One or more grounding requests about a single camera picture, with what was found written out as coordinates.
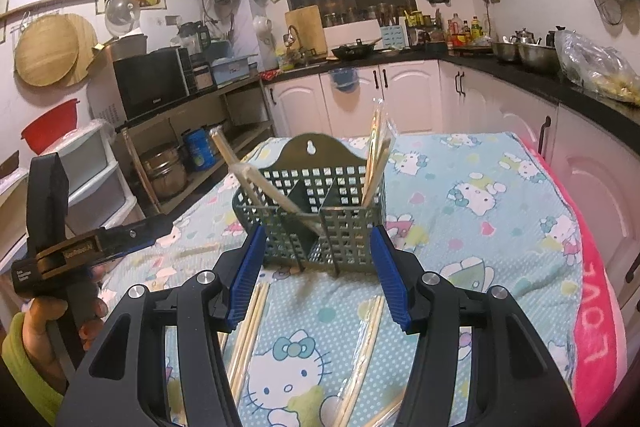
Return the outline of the left hand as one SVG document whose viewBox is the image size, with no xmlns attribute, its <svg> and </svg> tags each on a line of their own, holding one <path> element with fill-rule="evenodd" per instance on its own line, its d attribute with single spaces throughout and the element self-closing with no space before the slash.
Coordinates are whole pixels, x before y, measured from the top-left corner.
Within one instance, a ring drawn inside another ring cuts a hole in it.
<svg viewBox="0 0 640 427">
<path fill-rule="evenodd" d="M 107 316 L 108 306 L 100 298 L 93 301 L 93 317 L 80 326 L 78 331 L 82 347 L 88 351 L 102 331 L 103 319 Z M 32 300 L 25 313 L 22 337 L 26 355 L 36 371 L 56 392 L 64 395 L 67 379 L 58 356 L 54 353 L 47 325 L 58 321 L 67 309 L 64 300 L 53 297 L 37 297 Z"/>
</svg>

